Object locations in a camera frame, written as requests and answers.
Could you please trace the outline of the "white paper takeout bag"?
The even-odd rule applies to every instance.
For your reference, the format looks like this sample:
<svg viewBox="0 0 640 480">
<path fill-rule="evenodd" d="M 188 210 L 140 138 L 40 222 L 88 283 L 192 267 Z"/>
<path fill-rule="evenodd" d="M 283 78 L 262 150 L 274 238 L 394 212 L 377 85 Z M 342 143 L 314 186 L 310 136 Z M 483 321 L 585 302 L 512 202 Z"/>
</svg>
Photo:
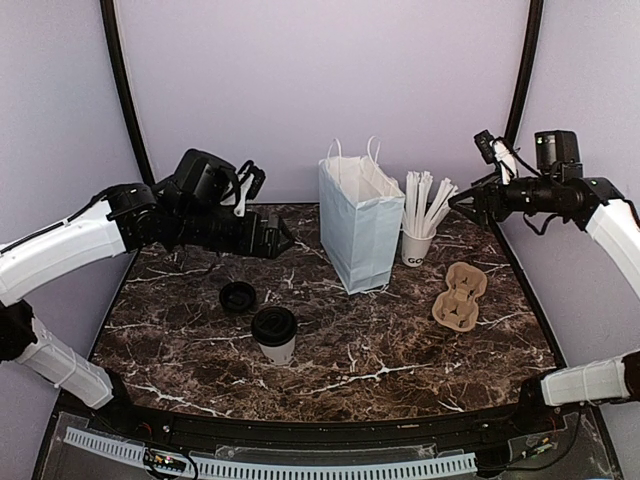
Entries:
<svg viewBox="0 0 640 480">
<path fill-rule="evenodd" d="M 319 161 L 320 242 L 349 295 L 390 281 L 405 194 L 379 164 L 381 142 L 348 157 L 338 139 Z"/>
</svg>

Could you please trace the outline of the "brown cardboard cup carrier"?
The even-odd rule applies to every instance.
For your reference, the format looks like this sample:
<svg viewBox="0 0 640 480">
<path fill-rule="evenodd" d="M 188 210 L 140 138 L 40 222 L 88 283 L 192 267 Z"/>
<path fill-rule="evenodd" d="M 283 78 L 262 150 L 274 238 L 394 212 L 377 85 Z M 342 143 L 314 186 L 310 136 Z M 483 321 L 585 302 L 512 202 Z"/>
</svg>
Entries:
<svg viewBox="0 0 640 480">
<path fill-rule="evenodd" d="M 433 317 L 456 332 L 471 331 L 479 316 L 477 301 L 488 285 L 486 274 L 468 263 L 456 262 L 448 268 L 445 283 L 447 290 L 438 295 L 432 306 Z"/>
</svg>

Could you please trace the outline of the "white paper coffee cup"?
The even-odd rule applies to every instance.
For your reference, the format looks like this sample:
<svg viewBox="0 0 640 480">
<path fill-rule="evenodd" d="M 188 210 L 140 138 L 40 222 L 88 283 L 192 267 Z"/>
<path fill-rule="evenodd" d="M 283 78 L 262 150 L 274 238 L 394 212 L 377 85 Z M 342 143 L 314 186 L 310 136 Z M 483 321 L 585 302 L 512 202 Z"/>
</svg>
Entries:
<svg viewBox="0 0 640 480">
<path fill-rule="evenodd" d="M 259 343 L 263 355 L 276 366 L 290 365 L 293 361 L 296 340 L 292 338 L 287 343 L 279 346 L 268 346 Z"/>
</svg>

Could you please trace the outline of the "black plastic cup lid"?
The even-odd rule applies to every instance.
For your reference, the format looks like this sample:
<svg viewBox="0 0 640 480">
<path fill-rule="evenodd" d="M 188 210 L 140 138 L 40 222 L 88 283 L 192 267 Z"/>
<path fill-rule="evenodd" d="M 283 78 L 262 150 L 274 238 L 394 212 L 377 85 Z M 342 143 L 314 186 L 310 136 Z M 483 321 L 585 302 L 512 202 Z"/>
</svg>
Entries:
<svg viewBox="0 0 640 480">
<path fill-rule="evenodd" d="M 222 309 L 230 314 L 245 314 L 254 309 L 257 301 L 255 288 L 243 281 L 226 284 L 219 292 Z"/>
</svg>

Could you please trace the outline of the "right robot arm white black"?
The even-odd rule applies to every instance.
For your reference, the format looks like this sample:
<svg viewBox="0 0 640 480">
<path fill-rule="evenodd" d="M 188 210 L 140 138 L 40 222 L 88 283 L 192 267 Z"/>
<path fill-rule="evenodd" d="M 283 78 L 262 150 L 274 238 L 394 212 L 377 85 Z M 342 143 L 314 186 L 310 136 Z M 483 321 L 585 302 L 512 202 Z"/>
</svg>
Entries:
<svg viewBox="0 0 640 480">
<path fill-rule="evenodd" d="M 526 176 L 524 162 L 511 143 L 484 130 L 474 137 L 493 173 L 473 182 L 449 207 L 485 227 L 513 213 L 525 221 L 537 214 L 574 223 L 612 259 L 633 290 L 639 288 L 639 214 L 632 201 L 602 177 L 586 177 L 577 135 L 568 130 L 534 135 L 536 164 Z M 542 374 L 523 385 L 527 398 L 510 413 L 510 424 L 521 434 L 534 432 L 549 416 L 549 407 L 567 404 L 625 403 L 639 399 L 639 354 Z"/>
</svg>

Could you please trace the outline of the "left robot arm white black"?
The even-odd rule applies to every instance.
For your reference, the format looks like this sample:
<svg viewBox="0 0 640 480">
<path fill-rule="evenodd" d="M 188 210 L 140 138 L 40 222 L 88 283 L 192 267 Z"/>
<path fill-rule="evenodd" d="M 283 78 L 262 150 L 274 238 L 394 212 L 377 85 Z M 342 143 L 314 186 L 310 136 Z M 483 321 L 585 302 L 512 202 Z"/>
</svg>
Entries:
<svg viewBox="0 0 640 480">
<path fill-rule="evenodd" d="M 275 259 L 294 237 L 283 219 L 246 207 L 265 172 L 253 161 L 241 168 L 189 149 L 173 174 L 154 185 L 120 184 L 83 208 L 1 247 L 1 358 L 25 365 L 92 410 L 120 436 L 141 427 L 115 373 L 92 364 L 37 318 L 26 296 L 99 260 L 154 244 L 166 250 L 198 246 L 217 253 Z"/>
</svg>

